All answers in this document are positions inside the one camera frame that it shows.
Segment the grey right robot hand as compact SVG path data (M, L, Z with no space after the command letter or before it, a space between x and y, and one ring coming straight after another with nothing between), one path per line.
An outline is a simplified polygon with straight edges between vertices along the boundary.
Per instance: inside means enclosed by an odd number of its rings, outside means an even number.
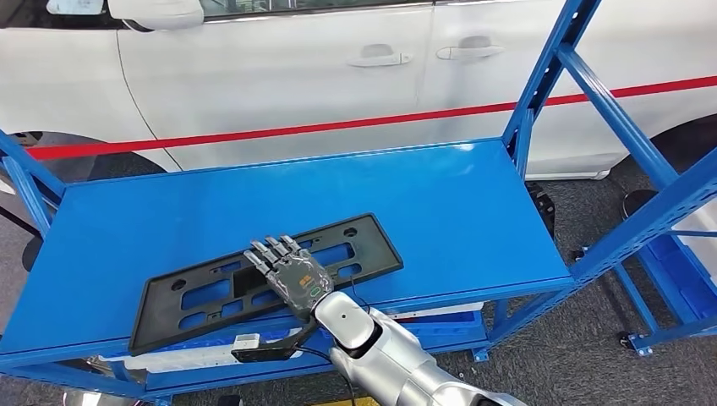
M253 240L244 257L264 276L270 288L292 313L306 323L315 307L334 291L328 271L297 241L283 234Z

